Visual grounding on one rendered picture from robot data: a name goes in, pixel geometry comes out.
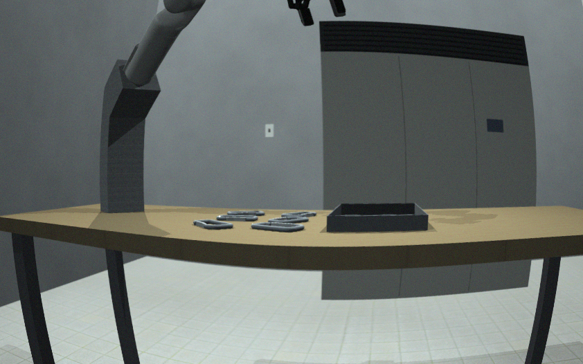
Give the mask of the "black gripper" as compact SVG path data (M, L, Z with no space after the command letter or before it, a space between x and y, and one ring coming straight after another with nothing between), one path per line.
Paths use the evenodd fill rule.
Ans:
M290 9L297 9L304 26L311 26L314 24L310 9L308 8L310 0L296 0L296 3L294 3L293 0L287 0L287 2ZM335 17L346 15L343 0L330 0L330 3Z

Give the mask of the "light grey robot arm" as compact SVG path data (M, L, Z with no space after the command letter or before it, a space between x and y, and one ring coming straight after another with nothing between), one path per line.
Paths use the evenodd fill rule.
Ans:
M131 82L139 85L151 82L174 41L205 1L163 0L165 8L155 15L123 69Z

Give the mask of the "grey carabiner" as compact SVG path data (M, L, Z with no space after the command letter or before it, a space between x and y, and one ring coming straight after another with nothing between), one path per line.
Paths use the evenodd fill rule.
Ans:
M212 230L227 229L227 228L233 227L232 223L227 223L227 222L223 222L223 221L216 221L216 220L212 220L212 219L194 220L193 223L196 226L200 226L202 228L212 229ZM215 224L215 225L209 225L209 224Z
M228 211L228 215L248 215L248 216L263 216L265 213L263 211Z
M281 227L280 227L281 226ZM274 223L274 222L262 222L251 224L253 229L260 229L260 230L272 230L272 231L280 231L280 232L295 232L304 229L304 225L302 224L286 224L286 223Z
M278 222L278 223L291 223L291 224L295 224L295 223L301 223L301 222L307 222L307 221L309 221L309 219L307 217L280 217L280 218L274 218L274 219L275 220L269 219L268 222Z
M220 221L255 221L257 216L245 216L245 215L220 215L217 216L217 220Z
M281 214L281 217L313 217L316 216L316 212L291 212Z

